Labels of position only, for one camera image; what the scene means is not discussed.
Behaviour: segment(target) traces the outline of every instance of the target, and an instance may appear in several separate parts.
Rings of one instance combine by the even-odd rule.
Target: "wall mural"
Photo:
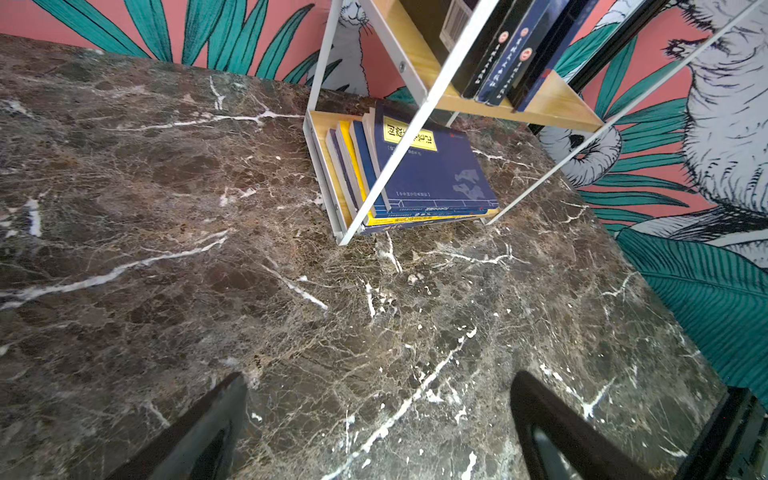
[[[584,99],[610,118],[746,5],[670,5],[584,89]],[[585,39],[599,39],[610,25]],[[767,25],[761,6],[562,170],[723,380],[749,386],[764,405]],[[563,76],[580,64],[585,43],[569,48]],[[539,139],[557,160],[588,135],[546,127]]]
[[[0,31],[310,85],[330,0],[317,3],[17,0],[0,6]],[[365,12],[344,0],[323,87],[407,100],[395,67],[382,58],[389,59]]]

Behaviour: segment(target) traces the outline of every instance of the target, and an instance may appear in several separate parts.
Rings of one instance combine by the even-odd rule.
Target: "book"
[[[475,100],[485,103],[491,98],[494,90],[500,87],[509,73],[514,58],[522,50],[528,34],[538,24],[541,16],[546,12],[549,0],[517,0],[512,6],[513,22],[515,30],[506,42],[504,51],[496,60],[493,71],[483,81]]]
[[[507,93],[507,98],[515,110],[524,111],[531,103],[597,3],[598,0],[571,0],[568,3],[539,45],[538,53],[534,53],[528,60],[528,71],[523,72],[521,82],[513,82]]]
[[[407,116],[379,102],[373,144],[381,171],[408,128]],[[466,134],[425,124],[385,186],[389,211],[476,214],[498,207]]]
[[[429,49],[442,65],[458,41],[477,0],[400,0]],[[464,98],[474,98],[509,35],[502,35],[514,0],[500,0],[452,79]]]
[[[355,197],[355,204],[359,209],[365,198],[362,196],[362,177],[360,176],[357,158],[353,158],[355,149],[352,145],[352,138],[349,136],[348,121],[340,121],[336,125],[336,142],[341,150],[342,157],[340,160],[344,163],[344,170],[348,173],[349,184],[352,186],[352,190],[349,193]]]
[[[360,121],[352,122],[352,127],[350,128],[349,135],[352,139],[353,146],[355,148],[355,155],[357,157],[357,161],[360,166],[359,172],[362,176],[362,182],[364,185],[363,201],[365,201],[365,199],[370,194],[370,189],[373,187],[373,184],[376,182],[377,177],[376,177],[376,174],[374,173],[373,165],[371,163],[371,157],[368,151],[368,144],[365,140],[363,140],[363,138],[365,137],[365,133],[362,126],[362,122]],[[401,212],[389,212],[386,210],[386,207],[384,206],[384,201],[380,195],[376,199],[373,205],[374,205],[374,208],[370,212],[368,212],[368,216],[363,222],[365,225],[382,225],[382,224],[409,223],[409,222],[427,221],[427,220],[443,220],[445,218],[472,217],[477,214],[486,213],[486,210],[475,210],[463,215],[445,215],[445,214],[442,214],[442,212],[439,212],[441,215],[435,215],[435,213],[429,213],[428,211],[423,209],[406,210]]]
[[[359,232],[363,235],[371,235],[373,233],[385,232],[387,230],[401,230],[403,228],[422,227],[424,225],[432,225],[434,223],[453,223],[461,222],[464,220],[477,220],[479,218],[493,218],[498,215],[499,209],[488,210],[485,215],[470,215],[468,217],[442,217],[431,220],[417,220],[408,223],[391,223],[389,225],[377,225],[377,226],[361,226]]]
[[[533,25],[531,33],[528,34],[528,37],[523,42],[519,55],[513,58],[513,62],[509,66],[508,73],[504,76],[502,84],[491,93],[486,104],[499,105],[512,88],[526,84],[525,79],[527,76],[525,73],[532,63],[538,62],[541,56],[542,43],[557,28],[558,19],[567,6],[568,0],[549,0],[547,8],[538,21],[531,23]]]
[[[346,173],[346,167],[342,161],[342,152],[339,147],[339,141],[336,138],[336,129],[331,128],[326,135],[326,147],[331,156],[331,163],[336,170],[336,176],[339,178],[339,185],[349,208],[349,213],[354,217],[357,214],[358,204],[356,198],[352,195],[352,183],[349,181],[349,175]]]

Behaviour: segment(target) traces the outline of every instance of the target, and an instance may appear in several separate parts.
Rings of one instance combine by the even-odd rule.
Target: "marble tabletop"
[[[671,478],[724,387],[563,177],[337,247],[308,96],[0,35],[0,476],[103,478],[239,370],[234,478],[527,478],[527,369]],[[523,125],[455,127],[502,203],[551,166]]]

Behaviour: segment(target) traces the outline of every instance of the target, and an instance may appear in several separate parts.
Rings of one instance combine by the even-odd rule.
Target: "blue book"
[[[379,171],[409,121],[384,104],[376,105],[373,143]],[[385,190],[392,212],[423,209],[431,214],[466,215],[498,207],[466,134],[431,122],[416,136]]]
[[[326,135],[326,146],[328,147],[328,152],[331,154],[331,161],[333,162],[333,167],[336,169],[336,176],[344,176],[343,179],[339,178],[339,182],[344,182],[341,185],[344,200],[349,207],[350,213],[354,215],[357,213],[357,210],[360,208],[360,206],[357,204],[357,199],[353,194],[354,190],[352,187],[352,182],[349,181],[350,177],[346,171],[346,167],[344,166],[341,147],[339,146],[339,140],[336,138],[335,128],[328,130],[328,135]]]
[[[524,92],[522,92],[525,96],[523,97],[523,100],[520,102],[520,105],[518,105],[515,110],[517,111],[524,111],[525,108],[528,106],[528,104],[531,103],[531,100],[533,100],[533,97],[536,95],[536,92],[538,92],[538,89],[541,88],[541,86],[544,84],[544,80],[547,79],[547,76],[549,76],[549,73],[554,70],[554,66],[558,63],[560,58],[565,53],[565,49],[568,48],[571,45],[571,42],[573,42],[574,38],[576,38],[576,35],[578,34],[579,30],[581,30],[581,27],[584,25],[584,22],[587,21],[587,17],[589,17],[589,14],[592,13],[592,10],[594,7],[598,4],[598,0],[588,0],[587,4],[584,6],[584,8],[578,13],[578,16],[575,20],[573,20],[573,25],[568,29],[568,33],[565,34],[563,37],[560,45],[558,46],[558,49],[554,51],[554,54],[552,54],[552,57],[549,59],[549,62],[547,62],[547,66],[545,67],[544,71],[539,75],[539,77],[536,79],[536,82],[528,89],[526,89]]]
[[[515,59],[519,53],[523,50],[523,44],[528,40],[528,34],[532,33],[539,20],[547,11],[550,0],[533,0],[527,4],[527,9],[521,14],[520,22],[515,29],[515,33],[507,41],[507,46],[504,48],[504,52],[496,61],[493,72],[485,78],[480,91],[475,97],[476,101],[485,103],[491,100],[491,96],[494,91],[497,91],[505,82],[512,65],[515,63]],[[517,2],[513,8],[522,8],[524,3],[517,5]]]
[[[371,160],[371,154],[368,150],[368,144],[365,140],[365,129],[362,125],[361,121],[353,121],[352,122],[352,128],[350,129],[355,131],[355,134],[352,136],[353,143],[355,144],[355,153],[357,155],[358,161],[360,162],[360,166],[362,167],[363,172],[363,182],[366,184],[366,196],[368,192],[370,192],[371,188],[373,188],[373,184],[376,182],[376,171],[373,168],[373,162]],[[403,166],[403,163],[401,162],[398,170]],[[392,180],[394,179],[394,175],[392,178],[389,179],[388,185],[392,183]],[[424,207],[420,206],[411,206],[411,207],[403,207],[398,210],[390,210],[387,209],[384,199],[381,195],[379,195],[376,198],[376,201],[373,203],[373,211],[374,211],[374,217],[382,217],[382,218],[399,218],[399,217],[427,217],[427,216],[448,216],[448,215],[482,215],[486,214],[488,212],[488,208],[478,208],[473,207],[471,209],[467,209],[466,211],[462,211],[461,213],[454,214],[453,209],[451,210],[428,210]]]
[[[505,74],[504,81],[494,89],[486,104],[500,105],[507,96],[507,92],[522,85],[523,80],[527,78],[525,72],[531,63],[538,60],[538,56],[541,54],[540,50],[545,47],[542,42],[549,36],[551,30],[557,28],[556,25],[566,5],[568,5],[568,0],[549,0],[549,4],[538,21],[531,23],[531,32],[523,41],[521,49],[518,50],[519,55],[516,55],[512,59],[511,65],[508,66],[508,73]]]

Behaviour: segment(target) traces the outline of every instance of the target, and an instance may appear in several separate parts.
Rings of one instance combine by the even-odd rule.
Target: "yellow label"
[[[400,139],[406,134],[406,128],[408,128],[407,123],[395,120],[394,118],[384,117],[384,141],[388,141],[390,144],[400,143]],[[411,144],[411,147],[437,151],[435,134],[430,130],[421,130],[416,135],[416,139]]]

